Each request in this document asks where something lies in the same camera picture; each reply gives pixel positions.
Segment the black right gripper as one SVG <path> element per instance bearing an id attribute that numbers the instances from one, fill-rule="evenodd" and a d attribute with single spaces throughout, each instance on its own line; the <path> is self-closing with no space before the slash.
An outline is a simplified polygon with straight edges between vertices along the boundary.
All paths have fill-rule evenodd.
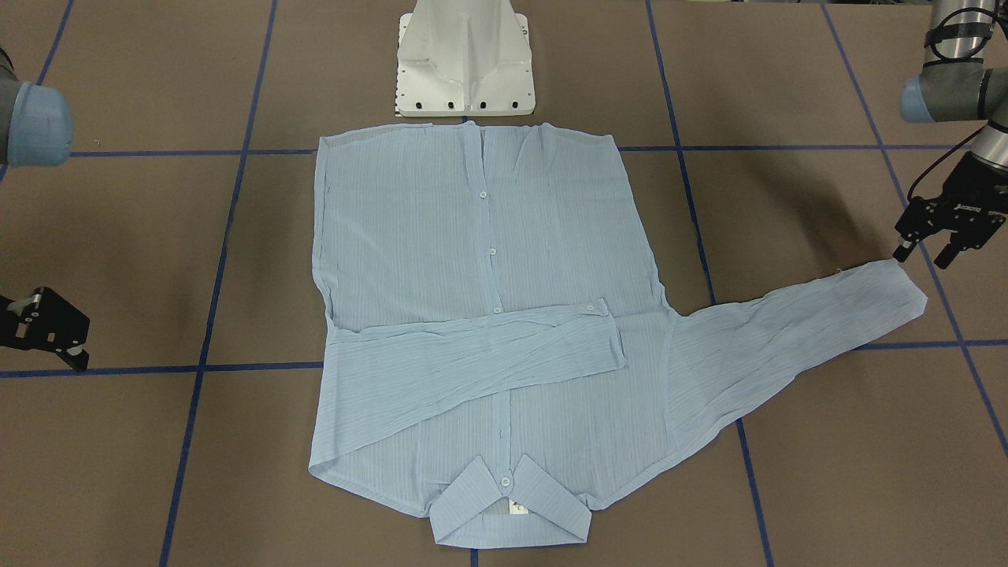
<path id="1" fill-rule="evenodd" d="M 1 297 L 1 346 L 54 353 L 77 373 L 89 369 L 90 326 L 90 318 L 53 288 L 37 287 L 22 300 Z"/>

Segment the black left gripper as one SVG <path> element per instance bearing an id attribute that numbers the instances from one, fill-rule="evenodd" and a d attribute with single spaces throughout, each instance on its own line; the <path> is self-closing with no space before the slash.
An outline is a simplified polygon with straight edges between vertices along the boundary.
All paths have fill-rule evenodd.
<path id="1" fill-rule="evenodd" d="M 900 241 L 892 257 L 905 262 L 923 239 L 948 231 L 951 235 L 935 257 L 947 269 L 971 246 L 984 246 L 1006 222 L 1006 171 L 965 152 L 944 180 L 936 197 L 908 197 L 896 222 Z"/>

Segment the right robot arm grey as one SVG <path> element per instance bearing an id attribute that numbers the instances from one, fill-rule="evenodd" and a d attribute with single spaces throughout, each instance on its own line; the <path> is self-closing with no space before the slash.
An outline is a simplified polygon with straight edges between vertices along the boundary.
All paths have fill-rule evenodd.
<path id="1" fill-rule="evenodd" d="M 1 65 L 2 164 L 62 165 L 71 157 L 73 132 L 62 93 L 19 79 L 6 50 L 1 50 Z M 53 353 L 77 373 L 89 366 L 90 326 L 90 318 L 50 287 L 37 287 L 20 300 L 1 298 L 1 344 Z"/>

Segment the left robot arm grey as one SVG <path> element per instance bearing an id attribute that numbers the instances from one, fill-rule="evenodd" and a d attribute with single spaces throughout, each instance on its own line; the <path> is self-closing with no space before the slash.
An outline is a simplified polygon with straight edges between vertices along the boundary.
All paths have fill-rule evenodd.
<path id="1" fill-rule="evenodd" d="M 908 189 L 895 226 L 901 239 L 896 261 L 946 231 L 950 237 L 933 261 L 946 269 L 962 251 L 985 246 L 1006 223 L 1006 70 L 985 65 L 988 43 L 1005 31 L 1004 1 L 932 3 L 921 72 L 905 83 L 900 114 L 908 123 L 979 120 L 980 127 L 954 145 L 960 161 L 936 197 Z"/>

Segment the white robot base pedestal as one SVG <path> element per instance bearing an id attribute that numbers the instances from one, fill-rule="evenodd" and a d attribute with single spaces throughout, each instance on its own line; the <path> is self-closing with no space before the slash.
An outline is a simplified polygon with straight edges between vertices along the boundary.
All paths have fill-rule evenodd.
<path id="1" fill-rule="evenodd" d="M 524 14 L 510 1 L 418 1 L 398 21 L 400 117 L 532 115 L 536 90 Z"/>

